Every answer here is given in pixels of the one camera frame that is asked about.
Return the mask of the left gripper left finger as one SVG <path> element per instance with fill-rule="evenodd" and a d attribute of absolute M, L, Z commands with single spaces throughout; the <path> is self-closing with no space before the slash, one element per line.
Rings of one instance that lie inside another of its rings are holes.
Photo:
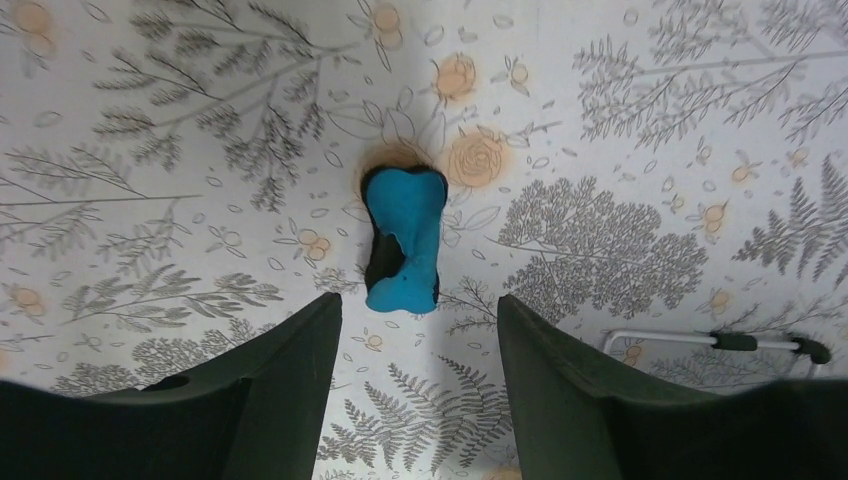
<path fill-rule="evenodd" d="M 308 479 L 342 327 L 326 293 L 144 389 L 73 398 L 1 385 L 5 479 Z"/>

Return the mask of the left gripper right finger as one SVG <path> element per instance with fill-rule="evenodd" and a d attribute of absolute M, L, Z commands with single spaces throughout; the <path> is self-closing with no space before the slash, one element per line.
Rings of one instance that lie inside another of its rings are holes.
<path fill-rule="evenodd" d="M 843 479 L 847 384 L 683 387 L 559 330 L 514 296 L 497 334 L 527 479 Z"/>

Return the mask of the blue whiteboard eraser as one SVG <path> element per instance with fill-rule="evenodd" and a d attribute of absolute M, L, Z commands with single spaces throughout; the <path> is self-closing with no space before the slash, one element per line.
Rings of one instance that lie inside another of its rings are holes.
<path fill-rule="evenodd" d="M 366 306 L 380 313 L 436 309 L 441 218 L 448 182 L 426 166 L 379 166 L 361 184 L 373 230 L 365 268 Z"/>

